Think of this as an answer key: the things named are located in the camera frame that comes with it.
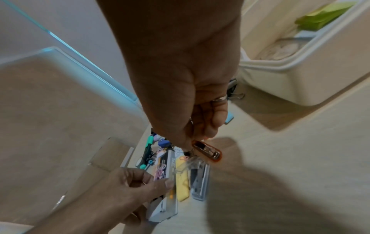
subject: white plastic bin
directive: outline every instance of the white plastic bin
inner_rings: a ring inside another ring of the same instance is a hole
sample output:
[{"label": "white plastic bin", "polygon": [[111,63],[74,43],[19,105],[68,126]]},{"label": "white plastic bin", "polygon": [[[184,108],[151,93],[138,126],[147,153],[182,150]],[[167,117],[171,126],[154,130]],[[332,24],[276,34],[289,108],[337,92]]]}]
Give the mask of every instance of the white plastic bin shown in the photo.
[{"label": "white plastic bin", "polygon": [[251,86],[311,106],[370,72],[369,0],[359,1],[291,57],[280,61],[253,60],[279,39],[296,18],[319,7],[318,1],[279,2],[242,39],[242,47],[252,60],[240,62],[239,75]]}]

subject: blue object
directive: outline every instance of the blue object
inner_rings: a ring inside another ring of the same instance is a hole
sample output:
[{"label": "blue object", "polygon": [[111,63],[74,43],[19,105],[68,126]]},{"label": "blue object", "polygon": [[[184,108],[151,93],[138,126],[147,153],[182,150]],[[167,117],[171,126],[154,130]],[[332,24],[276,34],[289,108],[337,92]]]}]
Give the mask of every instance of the blue object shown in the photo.
[{"label": "blue object", "polygon": [[225,120],[225,124],[228,124],[232,119],[234,119],[234,115],[231,112],[227,112],[227,118]]},{"label": "blue object", "polygon": [[158,142],[158,145],[162,148],[169,147],[171,145],[171,142],[165,139],[162,139]]}]

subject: person's right hand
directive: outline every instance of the person's right hand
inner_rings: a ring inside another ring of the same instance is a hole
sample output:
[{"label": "person's right hand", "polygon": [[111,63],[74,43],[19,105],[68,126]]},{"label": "person's right hand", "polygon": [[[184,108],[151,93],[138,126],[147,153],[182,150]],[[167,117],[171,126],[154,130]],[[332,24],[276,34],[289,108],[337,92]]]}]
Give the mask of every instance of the person's right hand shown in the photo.
[{"label": "person's right hand", "polygon": [[98,2],[154,131],[185,149],[214,137],[227,101],[212,100],[239,63],[243,0]]}]

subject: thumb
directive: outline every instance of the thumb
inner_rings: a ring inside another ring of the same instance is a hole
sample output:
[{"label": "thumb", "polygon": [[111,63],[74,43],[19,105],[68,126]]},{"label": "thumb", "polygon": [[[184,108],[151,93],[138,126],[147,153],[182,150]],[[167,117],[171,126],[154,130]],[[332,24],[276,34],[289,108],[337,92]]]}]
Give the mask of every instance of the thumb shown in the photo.
[{"label": "thumb", "polygon": [[161,179],[152,181],[144,186],[138,188],[139,199],[141,203],[149,202],[157,197],[162,196],[174,187],[175,183],[173,180]]}]

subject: hand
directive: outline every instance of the hand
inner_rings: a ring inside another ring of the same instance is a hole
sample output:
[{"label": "hand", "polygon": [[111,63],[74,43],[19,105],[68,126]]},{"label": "hand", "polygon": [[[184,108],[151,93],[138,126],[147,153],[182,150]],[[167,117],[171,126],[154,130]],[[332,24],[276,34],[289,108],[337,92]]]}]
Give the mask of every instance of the hand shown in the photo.
[{"label": "hand", "polygon": [[154,131],[176,146],[214,137],[226,120],[227,102],[211,101],[239,63],[242,2],[98,0]]},{"label": "hand", "polygon": [[28,234],[106,233],[120,222],[139,225],[146,215],[142,204],[162,196],[173,185],[167,179],[153,181],[141,169],[118,168]]}]

